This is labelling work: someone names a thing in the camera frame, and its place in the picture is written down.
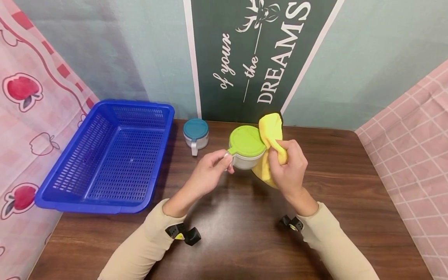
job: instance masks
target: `sleeve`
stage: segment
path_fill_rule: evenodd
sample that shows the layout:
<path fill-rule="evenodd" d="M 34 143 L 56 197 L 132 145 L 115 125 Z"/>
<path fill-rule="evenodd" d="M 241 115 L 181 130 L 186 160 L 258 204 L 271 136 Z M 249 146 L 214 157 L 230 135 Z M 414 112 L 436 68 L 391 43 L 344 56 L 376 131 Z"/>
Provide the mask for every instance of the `sleeve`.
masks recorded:
<path fill-rule="evenodd" d="M 163 258 L 173 242 L 165 229 L 182 223 L 186 217 L 165 215 L 162 206 L 167 200 L 157 204 L 143 224 L 115 250 L 98 280 L 142 280 Z"/>
<path fill-rule="evenodd" d="M 339 222 L 323 204 L 310 217 L 297 218 L 303 223 L 303 240 L 316 250 L 335 280 L 379 280 L 375 270 L 342 231 Z"/>

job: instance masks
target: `right hand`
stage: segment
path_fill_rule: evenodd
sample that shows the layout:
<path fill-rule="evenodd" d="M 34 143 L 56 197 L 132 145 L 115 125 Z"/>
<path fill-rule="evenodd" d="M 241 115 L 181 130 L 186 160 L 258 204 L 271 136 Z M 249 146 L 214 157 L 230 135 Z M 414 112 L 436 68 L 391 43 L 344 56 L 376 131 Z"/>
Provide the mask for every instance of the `right hand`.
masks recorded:
<path fill-rule="evenodd" d="M 308 161 L 296 140 L 277 142 L 288 153 L 288 162 L 280 165 L 277 151 L 270 148 L 268 160 L 272 179 L 285 197 L 299 197 L 303 192 L 302 183 Z"/>

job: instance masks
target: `sign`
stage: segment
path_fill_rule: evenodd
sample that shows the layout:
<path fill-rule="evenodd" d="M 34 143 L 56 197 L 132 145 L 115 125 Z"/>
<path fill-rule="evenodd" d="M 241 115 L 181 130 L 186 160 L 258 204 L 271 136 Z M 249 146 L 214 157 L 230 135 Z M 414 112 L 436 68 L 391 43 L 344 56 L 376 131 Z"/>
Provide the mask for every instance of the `sign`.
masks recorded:
<path fill-rule="evenodd" d="M 344 0 L 184 0 L 198 117 L 284 112 Z"/>

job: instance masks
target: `pink curtain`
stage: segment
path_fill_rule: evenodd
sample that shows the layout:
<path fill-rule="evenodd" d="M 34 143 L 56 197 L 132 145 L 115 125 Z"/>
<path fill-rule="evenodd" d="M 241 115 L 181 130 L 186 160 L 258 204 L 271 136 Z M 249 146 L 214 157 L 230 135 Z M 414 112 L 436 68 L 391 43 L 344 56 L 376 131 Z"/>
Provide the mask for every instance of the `pink curtain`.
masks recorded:
<path fill-rule="evenodd" d="M 435 279 L 448 279 L 448 60 L 356 130 Z"/>
<path fill-rule="evenodd" d="M 11 0 L 0 0 L 0 279 L 24 280 L 60 213 L 34 195 L 95 102 Z"/>

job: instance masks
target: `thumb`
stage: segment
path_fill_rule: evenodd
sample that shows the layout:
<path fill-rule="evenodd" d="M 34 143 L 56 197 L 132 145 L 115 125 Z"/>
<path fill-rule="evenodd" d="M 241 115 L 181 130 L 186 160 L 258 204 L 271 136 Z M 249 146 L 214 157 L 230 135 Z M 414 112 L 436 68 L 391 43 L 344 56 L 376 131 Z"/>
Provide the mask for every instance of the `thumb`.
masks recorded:
<path fill-rule="evenodd" d="M 272 174 L 279 174 L 281 170 L 278 152 L 274 148 L 269 148 L 269 154 L 267 155 L 267 160 L 269 161 L 269 168 Z"/>
<path fill-rule="evenodd" d="M 220 174 L 227 170 L 227 167 L 232 163 L 233 157 L 230 154 L 225 154 L 224 157 L 213 168 Z"/>

